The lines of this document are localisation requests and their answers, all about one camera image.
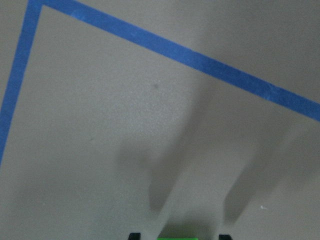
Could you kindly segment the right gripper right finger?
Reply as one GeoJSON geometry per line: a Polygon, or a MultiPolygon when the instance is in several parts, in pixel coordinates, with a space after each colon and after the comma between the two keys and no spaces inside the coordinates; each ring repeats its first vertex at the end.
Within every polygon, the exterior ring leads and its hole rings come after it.
{"type": "Polygon", "coordinates": [[[233,240],[233,238],[229,234],[219,234],[218,240],[233,240]]]}

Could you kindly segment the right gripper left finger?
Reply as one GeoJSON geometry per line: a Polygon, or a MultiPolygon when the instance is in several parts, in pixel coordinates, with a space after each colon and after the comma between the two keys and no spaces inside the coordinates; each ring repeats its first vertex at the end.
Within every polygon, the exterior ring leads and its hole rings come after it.
{"type": "Polygon", "coordinates": [[[141,240],[140,232],[131,232],[127,238],[127,240],[141,240]]]}

